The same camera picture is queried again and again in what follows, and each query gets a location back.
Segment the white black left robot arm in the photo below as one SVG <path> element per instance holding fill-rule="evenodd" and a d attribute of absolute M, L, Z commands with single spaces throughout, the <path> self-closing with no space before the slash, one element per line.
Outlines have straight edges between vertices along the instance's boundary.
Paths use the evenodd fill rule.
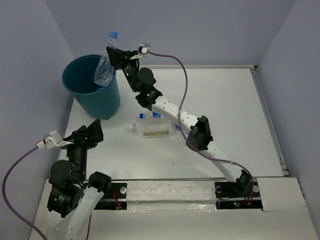
<path fill-rule="evenodd" d="M 79 239 L 97 203 L 110 194 L 110 176 L 96 171 L 87 177 L 88 150 L 103 140 L 99 119 L 89 126 L 81 126 L 68 137 L 62 138 L 57 131 L 45 137 L 43 142 L 47 149 L 65 149 L 67 157 L 57 160 L 50 169 L 47 239 Z"/>

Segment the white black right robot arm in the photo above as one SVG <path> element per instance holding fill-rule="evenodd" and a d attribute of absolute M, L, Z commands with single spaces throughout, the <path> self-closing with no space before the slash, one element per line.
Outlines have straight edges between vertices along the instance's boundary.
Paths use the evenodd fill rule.
<path fill-rule="evenodd" d="M 228 160 L 212 136 L 206 116 L 195 116 L 176 106 L 155 88 L 156 79 L 151 69 L 140 67 L 140 58 L 152 55 L 149 47 L 135 51 L 124 51 L 107 47 L 106 52 L 114 70 L 122 70 L 131 90 L 137 93 L 138 104 L 152 112 L 159 113 L 180 128 L 186 145 L 209 160 L 227 180 L 227 191 L 235 196 L 253 193 L 254 179 L 250 171 L 241 164 Z"/>

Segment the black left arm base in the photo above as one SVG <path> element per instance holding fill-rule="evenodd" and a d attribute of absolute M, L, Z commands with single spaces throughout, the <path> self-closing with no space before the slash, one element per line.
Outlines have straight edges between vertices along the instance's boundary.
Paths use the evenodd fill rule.
<path fill-rule="evenodd" d="M 127 209 L 127 200 L 126 193 L 121 193 L 121 188 L 127 188 L 125 182 L 113 182 L 112 180 L 105 181 L 85 181 L 76 185 L 83 191 L 87 187 L 97 187 L 98 190 L 101 190 L 104 193 L 103 197 L 95 206 L 95 210 L 112 210 L 112 211 L 121 211 Z"/>

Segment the blue label white cap bottle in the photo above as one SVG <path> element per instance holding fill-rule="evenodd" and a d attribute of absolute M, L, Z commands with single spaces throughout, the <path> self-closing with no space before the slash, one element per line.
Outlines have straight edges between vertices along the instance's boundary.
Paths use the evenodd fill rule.
<path fill-rule="evenodd" d="M 101 90 L 104 90 L 104 89 L 105 89 L 104 86 L 99 86 L 96 91 L 98 92 L 98 91 L 101 91 Z"/>

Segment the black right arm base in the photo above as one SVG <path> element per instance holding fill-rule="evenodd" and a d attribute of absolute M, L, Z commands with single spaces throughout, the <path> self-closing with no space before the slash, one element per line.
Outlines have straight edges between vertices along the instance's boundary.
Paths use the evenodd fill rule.
<path fill-rule="evenodd" d="M 263 209 L 260 195 L 260 188 L 257 181 L 248 187 L 248 190 L 235 193 L 229 187 L 232 182 L 215 182 L 215 196 L 217 210 L 236 210 L 236 209 Z"/>

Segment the crushed bluish blue cap bottle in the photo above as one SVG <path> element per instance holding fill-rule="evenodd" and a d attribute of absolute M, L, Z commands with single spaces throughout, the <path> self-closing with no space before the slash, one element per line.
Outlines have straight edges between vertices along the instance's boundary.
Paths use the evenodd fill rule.
<path fill-rule="evenodd" d="M 118 39 L 117 31 L 110 31 L 108 34 L 108 41 L 106 47 L 115 48 Z M 110 65 L 109 56 L 107 50 L 103 50 L 103 54 L 99 59 L 99 63 L 94 73 L 94 83 L 98 86 L 107 87 L 113 79 L 113 67 Z"/>

